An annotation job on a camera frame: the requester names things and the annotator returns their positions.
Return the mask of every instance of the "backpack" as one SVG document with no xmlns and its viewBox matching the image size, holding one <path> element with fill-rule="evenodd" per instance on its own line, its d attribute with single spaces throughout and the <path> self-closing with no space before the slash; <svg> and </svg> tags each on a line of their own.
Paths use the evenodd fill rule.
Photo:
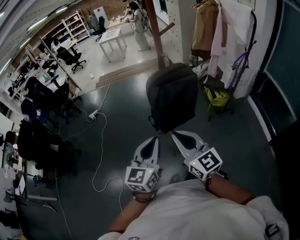
<svg viewBox="0 0 300 240">
<path fill-rule="evenodd" d="M 146 83 L 151 106 L 148 120 L 157 131 L 167 133 L 195 116 L 198 94 L 197 74 L 183 63 L 155 72 Z"/>
<path fill-rule="evenodd" d="M 204 87 L 204 92 L 211 105 L 216 107 L 224 107 L 229 101 L 229 94 L 225 91 L 213 91 L 207 87 Z"/>
<path fill-rule="evenodd" d="M 142 20 L 141 20 L 142 21 L 142 27 L 146 31 L 149 28 L 148 13 L 144 9 L 142 9 L 142 8 L 140 8 L 140 11 L 142 13 Z"/>
</svg>

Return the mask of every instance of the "white shelving unit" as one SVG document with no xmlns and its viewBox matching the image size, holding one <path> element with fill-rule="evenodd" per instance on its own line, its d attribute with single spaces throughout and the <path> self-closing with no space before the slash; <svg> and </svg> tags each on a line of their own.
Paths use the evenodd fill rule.
<svg viewBox="0 0 300 240">
<path fill-rule="evenodd" d="M 66 35 L 70 35 L 73 40 L 77 39 L 77 41 L 81 41 L 90 37 L 90 29 L 81 10 L 76 11 L 75 14 L 61 21 L 67 29 Z"/>
<path fill-rule="evenodd" d="M 87 37 L 90 37 L 90 29 L 82 11 L 79 9 L 73 15 L 67 17 L 66 19 L 62 19 L 60 24 L 51 29 L 42 38 L 45 38 L 49 35 L 52 37 L 57 37 L 60 42 L 63 42 L 67 38 L 81 41 Z"/>
</svg>

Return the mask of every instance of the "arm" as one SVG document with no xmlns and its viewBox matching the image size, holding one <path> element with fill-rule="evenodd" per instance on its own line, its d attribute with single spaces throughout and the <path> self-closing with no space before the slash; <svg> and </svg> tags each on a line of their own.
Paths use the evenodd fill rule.
<svg viewBox="0 0 300 240">
<path fill-rule="evenodd" d="M 221 177 L 217 174 L 211 177 L 209 191 L 219 198 L 229 199 L 235 203 L 246 205 L 255 196 L 248 190 L 243 189 Z"/>
<path fill-rule="evenodd" d="M 126 17 L 128 15 L 128 12 L 129 12 L 129 8 L 126 8 L 126 12 L 124 14 L 124 17 Z"/>
<path fill-rule="evenodd" d="M 136 195 L 140 199 L 151 199 L 153 193 L 149 194 L 138 194 Z M 131 200 L 126 208 L 120 213 L 117 219 L 109 228 L 109 232 L 117 232 L 117 233 L 124 233 L 126 228 L 136 220 L 142 212 L 146 209 L 150 202 L 140 203 L 135 199 Z"/>
<path fill-rule="evenodd" d="M 129 20 L 131 23 L 136 23 L 137 22 L 137 20 L 138 20 L 138 16 L 137 15 L 135 15 L 135 17 L 134 17 L 134 19 L 133 20 Z"/>
</svg>

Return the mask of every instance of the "backpack strap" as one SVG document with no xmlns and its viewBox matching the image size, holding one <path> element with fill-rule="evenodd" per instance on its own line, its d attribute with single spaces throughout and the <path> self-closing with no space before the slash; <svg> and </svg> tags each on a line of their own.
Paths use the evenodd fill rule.
<svg viewBox="0 0 300 240">
<path fill-rule="evenodd" d="M 154 120 L 152 116 L 149 116 L 149 117 L 148 117 L 149 122 L 150 122 L 151 125 L 155 128 L 155 130 L 158 132 L 158 131 L 159 131 L 159 128 L 155 125 L 155 123 L 152 123 L 152 122 L 151 122 L 151 119 Z"/>
</svg>

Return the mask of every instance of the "white shirt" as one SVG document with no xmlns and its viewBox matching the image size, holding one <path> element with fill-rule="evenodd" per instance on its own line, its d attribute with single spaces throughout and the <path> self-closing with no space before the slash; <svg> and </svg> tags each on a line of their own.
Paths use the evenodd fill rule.
<svg viewBox="0 0 300 240">
<path fill-rule="evenodd" d="M 135 10 L 134 16 L 137 16 L 137 21 L 134 22 L 134 30 L 138 31 L 139 33 L 144 32 L 144 27 L 142 24 L 143 15 L 140 9 Z"/>
<path fill-rule="evenodd" d="M 267 238 L 266 226 L 273 224 L 279 232 Z M 189 180 L 161 188 L 123 234 L 111 232 L 98 240 L 218 239 L 288 240 L 288 225 L 267 196 L 239 205 L 205 191 L 199 180 Z"/>
<path fill-rule="evenodd" d="M 51 43 L 51 49 L 54 51 L 54 53 L 57 53 L 57 49 L 59 49 L 59 47 L 59 43 L 57 44 L 57 46 L 55 46 L 54 42 Z"/>
</svg>

